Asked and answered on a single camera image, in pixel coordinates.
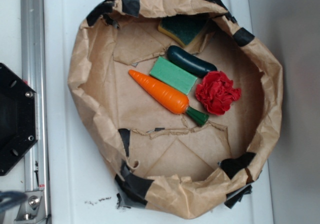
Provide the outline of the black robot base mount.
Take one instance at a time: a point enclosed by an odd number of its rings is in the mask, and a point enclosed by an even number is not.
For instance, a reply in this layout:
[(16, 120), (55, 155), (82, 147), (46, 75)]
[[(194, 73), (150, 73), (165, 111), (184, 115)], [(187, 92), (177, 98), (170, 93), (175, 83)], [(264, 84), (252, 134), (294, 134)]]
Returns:
[(0, 64), (0, 175), (7, 175), (37, 141), (35, 91)]

